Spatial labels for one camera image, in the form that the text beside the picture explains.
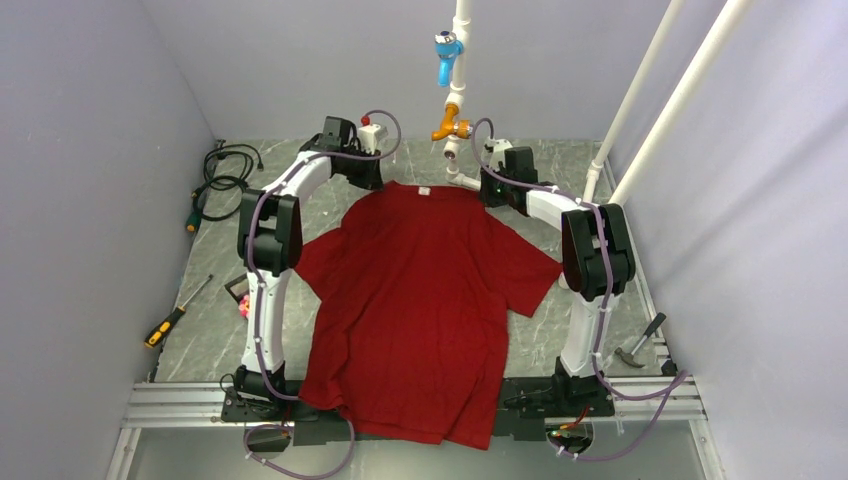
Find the pink flower brooch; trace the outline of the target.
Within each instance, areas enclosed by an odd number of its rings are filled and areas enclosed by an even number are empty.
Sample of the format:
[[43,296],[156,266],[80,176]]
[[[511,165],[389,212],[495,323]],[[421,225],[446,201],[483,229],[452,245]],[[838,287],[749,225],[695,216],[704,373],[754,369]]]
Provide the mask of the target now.
[[250,297],[248,295],[243,296],[238,305],[239,313],[245,319],[248,318],[250,312]]

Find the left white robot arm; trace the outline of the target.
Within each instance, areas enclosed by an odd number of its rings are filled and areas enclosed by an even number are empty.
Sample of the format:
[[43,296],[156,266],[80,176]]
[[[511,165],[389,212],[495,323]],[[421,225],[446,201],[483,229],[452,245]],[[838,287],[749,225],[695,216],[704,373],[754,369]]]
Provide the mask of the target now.
[[368,117],[356,126],[328,116],[277,179],[242,195],[237,252],[247,269],[249,311],[234,389],[261,419],[279,417],[296,398],[286,390],[282,323],[286,289],[304,247],[302,204],[335,176],[365,190],[381,189],[380,145],[387,135]]

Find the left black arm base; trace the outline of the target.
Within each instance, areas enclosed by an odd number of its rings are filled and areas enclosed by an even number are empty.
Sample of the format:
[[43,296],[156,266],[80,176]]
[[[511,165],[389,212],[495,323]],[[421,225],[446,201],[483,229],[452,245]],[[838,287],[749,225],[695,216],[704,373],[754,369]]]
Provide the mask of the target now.
[[323,446],[350,440],[347,422],[335,411],[322,411],[299,400],[270,392],[260,374],[243,367],[220,377],[224,392],[220,419],[243,424],[252,433],[248,445],[261,452],[281,452],[289,446]]

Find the red t-shirt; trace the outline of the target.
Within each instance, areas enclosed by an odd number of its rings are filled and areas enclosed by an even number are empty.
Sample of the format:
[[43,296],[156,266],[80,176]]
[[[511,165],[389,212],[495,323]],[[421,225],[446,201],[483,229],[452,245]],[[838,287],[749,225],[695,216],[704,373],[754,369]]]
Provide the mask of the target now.
[[362,433],[485,450],[508,316],[532,316],[560,270],[472,191],[391,182],[303,249],[320,305],[300,397]]

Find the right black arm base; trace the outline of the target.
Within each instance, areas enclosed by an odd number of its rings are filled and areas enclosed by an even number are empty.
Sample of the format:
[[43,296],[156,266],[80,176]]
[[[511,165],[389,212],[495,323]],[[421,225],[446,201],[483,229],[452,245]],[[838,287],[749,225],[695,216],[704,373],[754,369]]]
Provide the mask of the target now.
[[611,394],[594,377],[512,377],[501,385],[493,435],[580,455],[593,443],[592,421],[614,415]]

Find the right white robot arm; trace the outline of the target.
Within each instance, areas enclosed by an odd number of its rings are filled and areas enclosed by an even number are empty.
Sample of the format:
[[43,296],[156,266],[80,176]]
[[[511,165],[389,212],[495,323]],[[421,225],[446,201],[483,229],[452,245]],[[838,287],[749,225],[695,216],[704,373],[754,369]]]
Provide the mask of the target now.
[[497,167],[481,169],[480,198],[488,206],[508,205],[561,233],[563,278],[574,294],[569,334],[559,361],[570,377],[551,388],[557,411],[574,415],[590,399],[579,378],[602,366],[606,321],[636,273],[636,261],[622,207],[596,205],[538,181],[533,151],[510,147],[492,155]]

